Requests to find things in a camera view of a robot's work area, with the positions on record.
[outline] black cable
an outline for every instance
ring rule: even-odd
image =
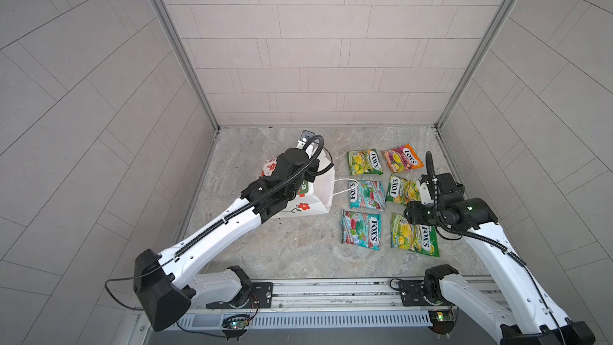
[[[182,326],[179,325],[179,321],[177,321],[176,324],[179,327],[179,329],[181,329],[184,332],[194,333],[194,334],[204,334],[205,336],[211,336],[211,337],[217,337],[217,338],[226,338],[226,336],[219,336],[217,334],[210,334],[210,333],[205,333],[205,332],[193,332],[191,330],[187,330],[187,329],[185,329],[185,328],[183,328]]]
[[[283,189],[285,186],[287,186],[290,182],[296,180],[298,178],[298,176],[300,176],[303,172],[305,172],[308,169],[308,167],[318,158],[319,154],[324,149],[324,138],[320,134],[316,134],[313,137],[311,137],[309,140],[307,140],[302,149],[306,150],[307,147],[309,145],[311,145],[315,140],[319,141],[317,149],[313,152],[311,157],[300,168],[298,168],[298,170],[296,172],[292,173],[292,175],[289,176],[287,179],[285,179],[284,181],[280,182],[276,186],[274,186],[271,189],[269,189],[266,192],[264,192],[258,199],[253,200],[252,202],[250,202],[250,203],[248,203],[246,205],[243,205],[239,209],[237,209],[237,210],[235,210],[233,212],[230,212],[227,215],[225,215],[224,217],[222,217],[219,220],[215,221],[215,223],[212,226],[210,226],[208,229],[202,231],[200,234],[198,234],[196,237],[194,237],[192,240],[190,240],[188,243],[186,243],[184,246],[182,246],[178,251],[176,251],[174,257],[177,258],[180,255],[182,255],[185,252],[187,252],[187,250],[189,248],[193,247],[197,242],[202,240],[204,237],[206,237],[208,234],[210,234],[213,230],[215,230],[221,224],[227,224],[230,219],[238,216],[242,212],[245,212],[245,211],[249,210],[250,208],[255,206],[257,203],[261,202],[262,200],[264,200],[267,197],[270,197],[270,196],[274,195],[275,193],[277,193],[278,191]],[[324,169],[321,172],[324,173],[324,171],[329,170],[328,167],[326,167],[326,169]]]
[[[157,271],[157,270],[158,270],[158,269],[160,269],[160,268],[163,268],[163,267],[164,267],[164,265],[168,264],[168,263],[169,263],[169,262],[171,262],[171,261],[173,261],[173,259],[172,259],[172,258],[171,258],[170,260],[166,261],[165,263],[163,263],[162,265],[158,266],[158,267],[157,267],[157,268],[155,268],[154,270],[151,270],[151,271],[149,271],[149,272],[147,272],[147,273],[145,273],[145,274],[141,274],[140,276],[134,276],[134,277],[125,277],[125,278],[112,278],[112,279],[108,279],[108,280],[106,280],[106,282],[104,282],[104,289],[106,289],[106,290],[107,290],[107,292],[109,293],[109,295],[111,296],[111,298],[112,298],[113,300],[115,300],[115,302],[116,302],[116,303],[118,303],[119,305],[123,306],[124,308],[127,308],[127,309],[129,309],[129,310],[133,310],[133,311],[137,311],[137,310],[138,310],[138,311],[139,311],[139,310],[140,310],[140,311],[142,311],[142,310],[144,310],[143,308],[135,308],[134,306],[128,306],[128,305],[126,305],[126,304],[124,304],[124,303],[120,302],[120,301],[117,299],[117,297],[115,297],[115,296],[114,296],[114,295],[111,293],[111,290],[109,289],[109,286],[108,286],[109,282],[111,282],[111,281],[127,281],[127,280],[136,280],[137,278],[141,278],[141,277],[149,276],[151,273],[153,273],[153,272]]]

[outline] marble floor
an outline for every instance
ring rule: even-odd
[[[201,192],[186,236],[211,221],[256,180],[264,161],[277,157],[296,145],[303,128],[225,128],[221,130],[206,173]],[[409,143],[418,157],[425,159],[432,151],[437,172],[449,167],[436,140],[436,131],[427,126],[314,127],[321,134],[325,147],[334,158],[336,178],[349,177],[348,150],[376,148],[386,150]],[[361,180],[381,180],[387,189],[390,170],[384,174],[359,176]],[[417,180],[425,167],[402,173]],[[347,181],[335,183],[335,192],[346,189]],[[347,278],[423,276],[424,271],[438,264],[450,264],[461,274],[488,274],[478,256],[464,239],[438,239],[441,257],[428,257],[390,247],[392,212],[404,207],[388,202],[381,213],[381,249],[372,250],[341,244],[341,213],[349,210],[347,194],[334,196],[328,214],[272,218],[232,243],[207,267],[218,272],[230,265],[241,266],[252,279],[266,278]]]

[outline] metal frame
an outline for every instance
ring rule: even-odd
[[[513,9],[513,6],[516,2],[517,0],[502,0],[502,2],[500,2],[500,5],[496,10],[494,17],[490,22],[490,25],[487,27],[485,34],[483,34],[483,37],[479,41],[479,45],[477,45],[477,48],[474,50],[473,56],[470,58],[470,61],[468,62],[464,73],[462,73],[462,76],[460,77],[456,88],[451,94],[451,97],[449,98],[445,109],[441,113],[441,117],[435,124],[437,129],[440,130],[449,119],[449,114],[460,100],[460,97],[464,93],[464,90],[468,86],[470,80],[473,78],[473,75],[477,71],[477,68],[479,68],[479,65],[483,61],[487,50],[490,49],[490,46],[494,42],[498,31],[500,31],[500,29],[502,28],[504,21],[509,16],[509,13],[511,13],[511,10]]]
[[[181,42],[181,39],[179,38],[177,29],[173,25],[172,19],[170,18],[170,14],[166,10],[164,1],[163,0],[149,0],[149,1],[151,2],[153,11],[155,11],[157,15],[157,19],[159,19],[159,22],[162,25],[164,32],[169,37],[169,41],[170,41],[170,45],[172,46],[172,49],[178,54],[177,59],[179,60],[179,64],[181,65],[183,72],[185,72],[185,76],[187,76],[190,85],[194,89],[196,96],[198,97],[198,100],[204,107],[205,113],[207,114],[209,120],[211,120],[211,124],[213,125],[215,130],[219,130],[219,123],[217,122],[217,119],[215,119],[215,115],[213,114],[213,111],[211,110],[211,106],[209,105],[209,103],[207,102],[207,99],[204,96],[202,85],[200,84],[200,81],[198,80],[198,77],[195,74],[194,67],[192,67],[191,63],[189,62],[188,55],[185,51],[185,48],[183,47],[183,43]]]

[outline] wire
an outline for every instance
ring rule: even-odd
[[[128,305],[126,305],[126,304],[124,304],[124,303],[120,302],[120,301],[117,299],[117,297],[115,297],[115,296],[114,296],[114,295],[111,293],[111,290],[109,289],[109,285],[108,285],[108,284],[109,284],[111,281],[127,281],[127,280],[136,280],[137,278],[142,278],[142,277],[145,277],[145,276],[149,276],[151,273],[153,273],[153,272],[157,271],[157,270],[158,270],[158,269],[160,269],[160,268],[163,268],[163,267],[164,267],[166,264],[168,264],[168,263],[169,263],[169,262],[171,262],[171,261],[173,261],[173,258],[171,258],[170,260],[166,261],[166,262],[165,262],[165,263],[163,263],[162,265],[159,265],[159,266],[158,266],[157,268],[155,268],[154,270],[151,270],[151,271],[149,271],[149,272],[147,272],[147,273],[145,273],[145,274],[141,274],[140,276],[126,277],[126,278],[112,278],[112,279],[108,279],[108,280],[106,280],[106,282],[104,282],[104,289],[106,289],[106,290],[107,290],[107,292],[109,293],[109,295],[111,296],[111,298],[112,298],[113,300],[115,300],[115,302],[116,302],[116,303],[118,303],[119,305],[123,306],[124,308],[127,308],[127,309],[129,309],[129,310],[133,310],[133,311],[137,311],[137,310],[138,310],[138,311],[139,311],[139,310],[140,310],[140,311],[142,311],[142,310],[144,310],[143,308],[135,308],[134,306],[128,306]]]
[[[211,336],[211,337],[217,337],[217,338],[227,338],[226,336],[219,336],[217,334],[210,334],[210,333],[205,333],[205,332],[193,332],[191,330],[187,330],[186,328],[183,328],[182,326],[179,325],[179,321],[177,321],[176,324],[179,327],[179,329],[181,329],[184,332],[194,333],[194,334],[204,334],[205,336]]]

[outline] candy bag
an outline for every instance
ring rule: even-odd
[[[387,166],[389,166],[389,169],[394,173],[413,170],[424,166],[409,144],[403,147],[384,150],[383,156],[385,156]]]
[[[409,224],[403,215],[396,213],[392,213],[392,248],[439,257],[435,228]]]
[[[410,201],[418,202],[419,184],[415,181],[404,180],[392,175],[389,178],[387,197],[385,200],[401,205],[407,205]]]
[[[378,214],[343,211],[341,242],[379,250],[381,220]]]
[[[381,181],[351,181],[349,184],[349,206],[385,211],[385,199]]]
[[[350,150],[347,152],[351,176],[358,174],[383,174],[376,149]]]

